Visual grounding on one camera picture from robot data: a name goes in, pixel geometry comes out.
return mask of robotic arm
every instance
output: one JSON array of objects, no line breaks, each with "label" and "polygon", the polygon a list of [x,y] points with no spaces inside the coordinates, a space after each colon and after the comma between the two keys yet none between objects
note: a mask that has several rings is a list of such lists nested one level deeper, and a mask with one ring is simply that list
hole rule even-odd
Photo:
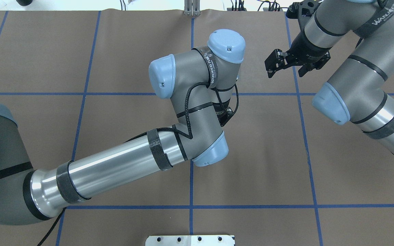
[{"label": "robotic arm", "polygon": [[222,160],[228,147],[221,125],[233,114],[228,103],[244,49],[242,36],[221,29],[208,46],[153,61],[152,86],[171,99],[179,122],[51,171],[33,170],[16,122],[0,104],[0,224],[48,220],[64,207],[188,159],[197,166]]},{"label": "robotic arm", "polygon": [[394,73],[394,0],[324,0],[318,7],[305,0],[297,6],[299,16],[311,18],[300,23],[286,53],[275,50],[266,59],[269,78],[296,65],[303,65],[300,76],[322,68],[328,50],[353,30],[363,41],[315,95],[313,106],[338,125],[351,121],[394,154],[394,99],[381,90]]}]

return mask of black strap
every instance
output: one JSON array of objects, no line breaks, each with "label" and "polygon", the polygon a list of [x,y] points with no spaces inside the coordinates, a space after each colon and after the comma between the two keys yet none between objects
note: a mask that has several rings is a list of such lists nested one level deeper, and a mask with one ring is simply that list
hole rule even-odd
[{"label": "black strap", "polygon": [[388,137],[394,133],[394,117],[387,124],[385,124],[384,126],[382,126],[381,128],[375,131],[371,131],[371,132],[363,131],[363,132],[370,138],[376,140]]},{"label": "black strap", "polygon": [[387,93],[384,92],[383,101],[380,103],[380,105],[377,107],[377,109],[375,109],[375,111],[373,111],[371,114],[369,114],[366,118],[359,120],[359,121],[352,122],[352,123],[361,124],[361,123],[364,123],[364,122],[370,120],[375,115],[377,115],[377,113],[384,107],[384,105],[386,104],[386,101],[387,101]]},{"label": "black strap", "polygon": [[[212,106],[212,101],[207,102],[207,103],[202,104],[202,105],[199,105],[197,107],[193,107],[192,109],[188,109],[188,113],[193,113],[195,111],[199,111],[200,109],[204,109],[204,108],[211,107],[211,106]],[[177,118],[180,118],[180,117],[183,117],[185,115],[186,115],[185,112],[180,112],[180,113],[176,114],[175,116]]]},{"label": "black strap", "polygon": [[57,188],[59,189],[62,198],[69,204],[76,204],[91,198],[84,198],[75,189],[74,184],[72,183],[69,176],[68,167],[71,162],[72,161],[64,163],[57,168],[56,182]]},{"label": "black strap", "polygon": [[183,160],[187,161],[188,157],[186,156],[185,149],[183,148],[182,140],[180,140],[180,136],[177,132],[174,132],[175,140],[177,141],[177,144],[179,145],[180,152],[182,153]]},{"label": "black strap", "polygon": [[376,31],[382,24],[394,15],[394,0],[388,0],[386,6],[375,13],[366,23],[354,31],[360,38],[365,39]]},{"label": "black strap", "polygon": [[368,61],[368,60],[366,60],[366,59],[364,59],[364,58],[362,58],[360,56],[356,56],[356,55],[350,55],[348,57],[348,59],[356,60],[357,62],[360,62],[360,63],[368,66],[375,73],[378,73],[384,79],[384,81],[386,81],[388,79],[387,74],[382,69],[380,69],[377,65],[371,63],[370,61]]},{"label": "black strap", "polygon": [[147,131],[147,139],[150,150],[152,151],[153,157],[155,158],[156,164],[158,164],[159,169],[165,171],[172,168],[168,156],[164,153],[164,149],[162,148],[158,130],[152,129]]},{"label": "black strap", "polygon": [[197,50],[201,54],[203,60],[206,62],[206,66],[208,66],[208,83],[210,83],[210,85],[217,83],[217,80],[219,79],[219,68],[217,66],[217,61],[214,58],[214,53],[212,53],[211,49],[207,46],[196,47],[193,48],[193,50]]},{"label": "black strap", "polygon": [[6,178],[13,174],[17,174],[23,171],[27,171],[29,169],[33,169],[31,162],[25,162],[19,165],[11,166],[9,168],[5,168],[0,170],[0,179]]},{"label": "black strap", "polygon": [[211,90],[216,91],[218,90],[219,92],[228,92],[230,90],[232,90],[235,87],[235,84],[231,87],[231,88],[227,88],[227,89],[217,89],[217,88],[211,88]]}]

